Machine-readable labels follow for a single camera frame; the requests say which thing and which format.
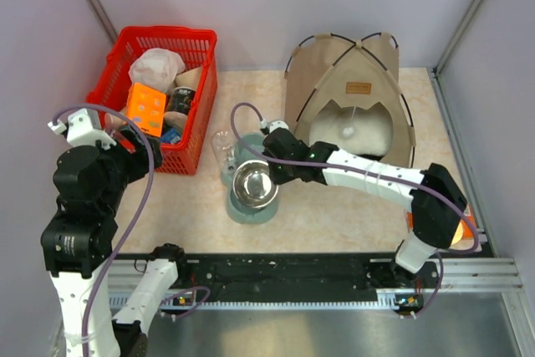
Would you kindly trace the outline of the steel bowl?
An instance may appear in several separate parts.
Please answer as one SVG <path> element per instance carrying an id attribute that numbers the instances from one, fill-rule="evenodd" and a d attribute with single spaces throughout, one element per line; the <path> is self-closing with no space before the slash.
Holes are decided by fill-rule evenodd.
<path id="1" fill-rule="evenodd" d="M 278 185 L 269 175 L 266 161 L 243 162 L 232 179 L 232 192 L 246 207 L 262 209 L 272 203 L 278 195 Z"/>

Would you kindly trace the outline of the red plastic basket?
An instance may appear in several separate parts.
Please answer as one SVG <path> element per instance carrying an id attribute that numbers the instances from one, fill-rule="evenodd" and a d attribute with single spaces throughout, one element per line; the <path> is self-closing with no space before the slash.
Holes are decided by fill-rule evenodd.
<path id="1" fill-rule="evenodd" d="M 106 57 L 103 73 L 85 98 L 88 103 L 121 110 L 128 98 L 130 66 L 146 50 L 164 48 L 178 53 L 188 69 L 201 68 L 196 95 L 180 143 L 161 146 L 161 173 L 196 174 L 206 129 L 217 94 L 217 34 L 211 29 L 178 26 L 129 26 L 120 32 Z"/>

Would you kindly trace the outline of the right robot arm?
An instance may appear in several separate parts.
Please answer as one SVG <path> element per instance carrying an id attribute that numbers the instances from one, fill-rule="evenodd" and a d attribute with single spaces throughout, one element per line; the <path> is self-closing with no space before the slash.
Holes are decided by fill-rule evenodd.
<path id="1" fill-rule="evenodd" d="M 268 134 L 263 146 L 276 185 L 300 180 L 363 191 L 411 214 L 410 233 L 390 265 L 396 284 L 410 286 L 426 260 L 453 243 L 467 199 L 444 166 L 433 163 L 424 170 L 392 166 L 322 141 L 308 146 L 284 128 Z"/>

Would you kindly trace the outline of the black tent pole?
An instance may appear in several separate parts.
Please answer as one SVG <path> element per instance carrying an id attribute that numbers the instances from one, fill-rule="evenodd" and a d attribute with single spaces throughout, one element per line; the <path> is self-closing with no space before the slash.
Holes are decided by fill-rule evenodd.
<path id="1" fill-rule="evenodd" d="M 286 80 L 285 120 L 294 127 L 301 117 L 307 103 L 321 84 L 332 75 L 343 62 L 356 54 L 363 54 L 365 59 L 379 70 L 382 68 L 363 51 L 340 38 L 333 38 L 331 33 L 318 33 L 302 40 L 291 52 L 283 77 Z M 393 76 L 399 78 L 399 50 L 394 50 L 382 38 L 373 37 L 364 42 L 391 69 Z"/>
<path id="2" fill-rule="evenodd" d="M 367 39 L 371 39 L 373 37 L 382 38 L 383 36 L 385 36 L 386 42 L 388 43 L 388 45 L 391 48 L 393 48 L 394 50 L 399 50 L 399 44 L 397 42 L 397 39 L 391 33 L 388 33 L 388 32 L 376 32 L 376 33 L 369 34 L 369 35 L 363 37 L 362 39 L 360 39 L 359 43 L 357 43 L 356 40 L 353 40 L 351 38 L 347 38 L 346 36 L 341 35 L 341 34 L 337 34 L 337 33 L 331 33 L 330 36 L 333 37 L 333 38 L 343 39 L 344 41 L 347 41 L 347 42 L 353 44 L 355 48 L 358 48 L 359 50 L 363 51 L 366 56 L 368 56 L 369 58 L 374 60 L 382 68 L 385 77 L 392 83 L 392 85 L 395 87 L 395 89 L 398 90 L 398 94 L 399 94 L 399 98 L 401 100 L 401 104 L 405 107 L 407 124 L 409 126 L 409 136 L 410 136 L 410 164 L 409 164 L 409 167 L 413 167 L 414 164 L 415 164 L 415 151 L 416 151 L 415 125 L 414 125 L 414 120 L 413 120 L 413 116 L 412 116 L 408 101 L 407 101 L 405 95 L 403 94 L 403 92 L 401 90 L 401 87 L 399 85 L 399 79 L 396 79 L 392 75 L 391 69 L 385 64 L 385 62 L 380 57 L 378 57 L 376 55 L 376 53 L 374 53 L 369 48 L 368 45 L 364 44 L 364 42 Z"/>

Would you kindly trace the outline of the beige fabric pet tent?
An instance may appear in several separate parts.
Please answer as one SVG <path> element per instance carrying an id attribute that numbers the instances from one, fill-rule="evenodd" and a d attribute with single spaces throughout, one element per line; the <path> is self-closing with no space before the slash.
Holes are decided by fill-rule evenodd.
<path id="1" fill-rule="evenodd" d="M 325 107 L 369 109 L 383 105 L 393 122 L 393 138 L 388 153 L 381 158 L 384 163 L 409 167 L 410 136 L 405 107 L 398 90 L 363 54 L 356 54 L 335 69 L 334 73 L 314 92 L 297 124 L 289 129 L 300 140 L 309 143 L 310 126 Z"/>

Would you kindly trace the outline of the clear plastic bottle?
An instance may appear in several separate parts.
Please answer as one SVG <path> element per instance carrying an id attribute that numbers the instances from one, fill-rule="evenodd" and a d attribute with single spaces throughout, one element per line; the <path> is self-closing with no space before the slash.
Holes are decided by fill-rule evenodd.
<path id="1" fill-rule="evenodd" d="M 237 169 L 235 138 L 228 130 L 220 130 L 211 138 L 211 148 L 222 175 L 233 175 Z"/>

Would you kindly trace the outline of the white fluffy cushion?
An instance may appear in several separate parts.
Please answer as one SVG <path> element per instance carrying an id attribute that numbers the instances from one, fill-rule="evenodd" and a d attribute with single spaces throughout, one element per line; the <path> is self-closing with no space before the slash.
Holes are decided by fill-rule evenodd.
<path id="1" fill-rule="evenodd" d="M 355 108 L 355 133 L 352 138 L 341 136 L 340 119 L 344 108 L 325 107 L 310 126 L 309 143 L 322 141 L 335 144 L 357 156 L 385 156 L 393 138 L 393 122 L 389 112 L 381 104 L 375 104 L 367 110 Z"/>

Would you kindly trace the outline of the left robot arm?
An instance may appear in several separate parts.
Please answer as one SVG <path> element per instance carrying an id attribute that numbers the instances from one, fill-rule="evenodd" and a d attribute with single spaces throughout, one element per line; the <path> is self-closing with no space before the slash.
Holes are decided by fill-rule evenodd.
<path id="1" fill-rule="evenodd" d="M 148 332 L 166 291 L 189 279 L 184 250 L 156 247 L 125 306 L 112 314 L 106 263 L 117 231 L 115 216 L 125 188 L 162 164 L 155 140 L 142 141 L 130 129 L 134 145 L 80 145 L 57 161 L 53 183 L 57 211 L 41 236 L 45 268 L 59 298 L 69 356 L 144 356 Z"/>

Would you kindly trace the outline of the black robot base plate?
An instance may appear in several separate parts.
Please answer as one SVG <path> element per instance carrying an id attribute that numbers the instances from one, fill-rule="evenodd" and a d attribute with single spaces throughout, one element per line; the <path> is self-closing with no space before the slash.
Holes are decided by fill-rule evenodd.
<path id="1" fill-rule="evenodd" d="M 171 289 L 206 286 L 211 302 L 353 302 L 378 289 L 430 290 L 438 278 L 435 263 L 408 273 L 391 252 L 188 253 Z"/>

